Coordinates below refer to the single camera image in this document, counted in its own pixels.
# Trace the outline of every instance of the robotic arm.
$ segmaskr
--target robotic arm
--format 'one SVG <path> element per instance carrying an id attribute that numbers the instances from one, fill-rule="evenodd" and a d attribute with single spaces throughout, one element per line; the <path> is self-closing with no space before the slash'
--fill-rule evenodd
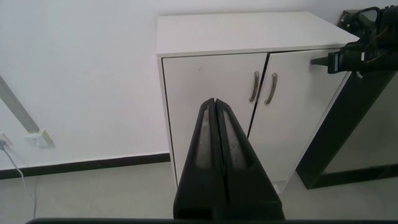
<path id="1" fill-rule="evenodd" d="M 368 19 L 364 12 L 375 11 L 376 20 Z M 359 72 L 372 76 L 372 72 L 398 70 L 398 6 L 370 7 L 341 19 L 342 28 L 360 36 L 338 52 L 311 60 L 312 65 L 328 67 L 328 73 Z"/>

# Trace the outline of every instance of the floor tile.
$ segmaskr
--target floor tile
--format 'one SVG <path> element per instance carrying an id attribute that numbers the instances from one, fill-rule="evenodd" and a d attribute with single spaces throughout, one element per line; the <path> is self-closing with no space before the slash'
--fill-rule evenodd
<path id="1" fill-rule="evenodd" d="M 376 185 L 384 185 L 377 180 Z M 371 182 L 307 190 L 297 174 L 279 195 L 286 219 L 388 219 L 381 191 Z M 388 187 L 389 193 L 396 190 Z"/>
<path id="2" fill-rule="evenodd" d="M 37 177 L 26 177 L 29 191 L 35 193 Z M 0 180 L 0 223 L 26 223 L 33 219 L 34 204 L 21 178 Z"/>
<path id="3" fill-rule="evenodd" d="M 100 170 L 40 176 L 37 217 L 89 217 Z"/>
<path id="4" fill-rule="evenodd" d="M 173 218 L 175 190 L 169 162 L 104 169 L 93 217 Z"/>

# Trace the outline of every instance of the white cabinet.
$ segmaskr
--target white cabinet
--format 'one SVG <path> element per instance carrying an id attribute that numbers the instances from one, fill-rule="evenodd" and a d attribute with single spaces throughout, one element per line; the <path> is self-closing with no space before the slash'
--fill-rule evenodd
<path id="1" fill-rule="evenodd" d="M 309 64 L 331 51 L 269 57 L 249 141 L 278 191 L 300 162 L 338 87 L 344 84 L 346 72 L 328 74 L 327 67 Z"/>
<path id="2" fill-rule="evenodd" d="M 282 191 L 348 76 L 329 75 L 310 60 L 357 39 L 308 12 L 159 17 L 159 77 L 175 183 L 200 105 L 219 98 L 249 132 Z"/>
<path id="3" fill-rule="evenodd" d="M 170 130 L 177 181 L 187 157 L 200 105 L 219 98 L 232 107 L 239 123 L 249 130 L 255 101 L 249 101 L 264 69 L 266 53 L 164 58 Z"/>

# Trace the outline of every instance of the cabinet top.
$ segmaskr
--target cabinet top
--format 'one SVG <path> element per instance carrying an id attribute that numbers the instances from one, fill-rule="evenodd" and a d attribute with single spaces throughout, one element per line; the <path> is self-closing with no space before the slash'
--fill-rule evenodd
<path id="1" fill-rule="evenodd" d="M 157 56 L 339 48 L 358 38 L 309 12 L 160 16 Z"/>

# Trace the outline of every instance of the cabinet door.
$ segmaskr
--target cabinet door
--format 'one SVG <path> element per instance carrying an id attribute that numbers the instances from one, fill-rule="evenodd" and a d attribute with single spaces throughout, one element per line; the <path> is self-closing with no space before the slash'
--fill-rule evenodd
<path id="1" fill-rule="evenodd" d="M 272 182 L 288 180 L 346 72 L 310 65 L 332 50 L 271 54 L 249 141 Z M 277 75 L 274 96 L 272 74 Z"/>
<path id="2" fill-rule="evenodd" d="M 219 98 L 229 104 L 247 133 L 255 103 L 249 101 L 254 73 L 261 78 L 266 58 L 259 53 L 163 59 L 177 182 L 204 101 Z"/>

